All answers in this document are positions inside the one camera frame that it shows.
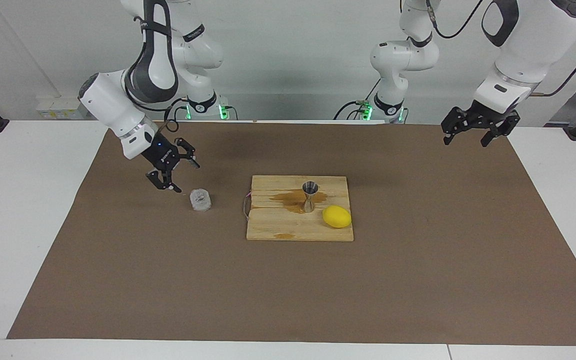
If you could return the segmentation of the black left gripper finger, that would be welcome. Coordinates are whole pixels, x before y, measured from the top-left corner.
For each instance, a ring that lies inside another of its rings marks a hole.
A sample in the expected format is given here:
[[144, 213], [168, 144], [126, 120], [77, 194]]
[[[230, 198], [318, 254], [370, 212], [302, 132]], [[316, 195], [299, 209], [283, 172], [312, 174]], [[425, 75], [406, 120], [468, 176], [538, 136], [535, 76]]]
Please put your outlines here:
[[464, 121], [466, 119], [466, 112], [461, 108], [455, 106], [441, 121], [441, 129], [444, 134], [443, 143], [448, 146], [452, 142], [454, 136], [463, 132]]
[[487, 133], [482, 137], [480, 143], [482, 147], [486, 148], [490, 143], [498, 137], [507, 137], [515, 126], [521, 120], [518, 111], [511, 111], [501, 122], [490, 123]]

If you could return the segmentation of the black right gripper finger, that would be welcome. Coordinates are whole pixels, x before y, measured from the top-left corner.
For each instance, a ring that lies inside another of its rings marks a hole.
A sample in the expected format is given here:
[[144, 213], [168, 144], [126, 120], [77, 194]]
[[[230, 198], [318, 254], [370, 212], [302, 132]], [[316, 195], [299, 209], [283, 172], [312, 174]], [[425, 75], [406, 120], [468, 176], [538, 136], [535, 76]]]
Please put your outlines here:
[[174, 139], [176, 146], [181, 147], [185, 150], [185, 153], [181, 154], [180, 157], [187, 160], [195, 169], [200, 169], [201, 165], [197, 162], [195, 156], [195, 148], [190, 144], [190, 142], [183, 139], [183, 137], [176, 137]]
[[151, 170], [146, 173], [147, 179], [161, 191], [169, 190], [181, 194], [183, 190], [173, 182], [172, 170]]

